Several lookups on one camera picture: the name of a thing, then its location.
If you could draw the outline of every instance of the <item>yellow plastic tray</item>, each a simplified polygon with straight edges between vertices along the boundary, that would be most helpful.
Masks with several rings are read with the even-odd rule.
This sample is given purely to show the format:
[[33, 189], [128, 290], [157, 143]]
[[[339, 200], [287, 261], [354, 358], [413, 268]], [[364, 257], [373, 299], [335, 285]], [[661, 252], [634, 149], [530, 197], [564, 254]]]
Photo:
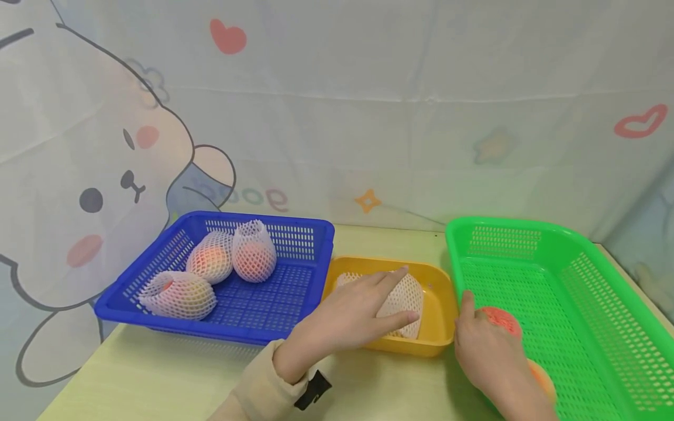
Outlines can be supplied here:
[[454, 320], [458, 317], [458, 305], [454, 285], [442, 269], [426, 263], [370, 259], [366, 257], [343, 256], [330, 262], [323, 300], [335, 289], [337, 278], [344, 272], [365, 275], [378, 271], [391, 271], [402, 265], [409, 265], [423, 289], [423, 311], [421, 327], [417, 339], [385, 336], [367, 344], [371, 350], [397, 352], [422, 357], [439, 355], [454, 341]]

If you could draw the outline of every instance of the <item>white foam mesh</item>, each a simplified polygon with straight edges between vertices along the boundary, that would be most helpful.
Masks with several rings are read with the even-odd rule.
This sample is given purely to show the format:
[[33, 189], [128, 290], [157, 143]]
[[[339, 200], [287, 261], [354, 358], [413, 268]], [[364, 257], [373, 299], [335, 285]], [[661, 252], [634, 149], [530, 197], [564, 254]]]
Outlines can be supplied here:
[[239, 225], [233, 239], [234, 270], [245, 281], [264, 282], [276, 267], [276, 247], [259, 220]]
[[224, 231], [209, 232], [189, 254], [185, 270], [211, 285], [224, 281], [232, 273], [232, 241]]
[[152, 314], [189, 320], [203, 319], [217, 303], [208, 282], [193, 273], [173, 271], [154, 276], [138, 294], [138, 301]]
[[[346, 272], [337, 278], [337, 288], [359, 279], [362, 275], [358, 273]], [[390, 335], [402, 336], [408, 339], [417, 339], [419, 336], [419, 327], [421, 326], [421, 315], [423, 310], [423, 288], [417, 279], [409, 273], [400, 280], [400, 283], [388, 294], [386, 301], [377, 312], [377, 317], [387, 317], [399, 313], [400, 311], [416, 311], [419, 314], [419, 320], [391, 332]]]

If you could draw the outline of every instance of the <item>hand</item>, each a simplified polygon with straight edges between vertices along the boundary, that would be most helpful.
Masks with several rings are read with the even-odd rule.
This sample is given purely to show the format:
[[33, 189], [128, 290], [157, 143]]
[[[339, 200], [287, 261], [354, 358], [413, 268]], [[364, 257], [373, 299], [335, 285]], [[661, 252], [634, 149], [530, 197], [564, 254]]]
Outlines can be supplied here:
[[368, 344], [419, 319], [414, 311], [377, 317], [388, 294], [407, 274], [395, 272], [363, 276], [333, 291], [274, 353], [274, 367], [287, 383], [295, 384], [314, 364], [334, 352]]
[[558, 420], [528, 367], [521, 341], [475, 311], [470, 291], [463, 294], [454, 335], [456, 359], [466, 377], [506, 420]]

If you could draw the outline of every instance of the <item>beige sleeve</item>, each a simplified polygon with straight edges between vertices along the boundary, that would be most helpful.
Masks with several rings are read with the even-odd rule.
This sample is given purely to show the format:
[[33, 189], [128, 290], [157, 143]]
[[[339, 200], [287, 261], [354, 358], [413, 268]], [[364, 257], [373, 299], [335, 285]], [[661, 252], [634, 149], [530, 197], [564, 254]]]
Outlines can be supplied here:
[[308, 380], [305, 375], [296, 385], [289, 385], [276, 374], [272, 357], [282, 342], [271, 342], [255, 357], [208, 421], [278, 421], [294, 408]]

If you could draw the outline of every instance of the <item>heart outline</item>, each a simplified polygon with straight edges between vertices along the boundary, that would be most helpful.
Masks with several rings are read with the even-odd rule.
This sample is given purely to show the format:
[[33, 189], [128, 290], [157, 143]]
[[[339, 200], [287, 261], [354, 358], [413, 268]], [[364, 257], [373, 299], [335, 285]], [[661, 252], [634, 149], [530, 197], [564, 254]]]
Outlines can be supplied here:
[[213, 42], [222, 54], [233, 55], [240, 53], [248, 42], [246, 33], [238, 26], [227, 28], [221, 20], [211, 19], [210, 33]]
[[[626, 139], [642, 139], [643, 137], [648, 137], [652, 135], [660, 127], [663, 121], [665, 121], [665, 117], [667, 117], [668, 111], [669, 109], [665, 104], [654, 105], [650, 107], [650, 109], [642, 115], [630, 115], [620, 120], [615, 124], [613, 132], [616, 135], [624, 137]], [[651, 123], [651, 125], [647, 129], [645, 130], [628, 129], [627, 127], [628, 124], [647, 123], [648, 120], [650, 120], [650, 118], [653, 117], [653, 115], [655, 115], [655, 120], [653, 120], [653, 123]]]

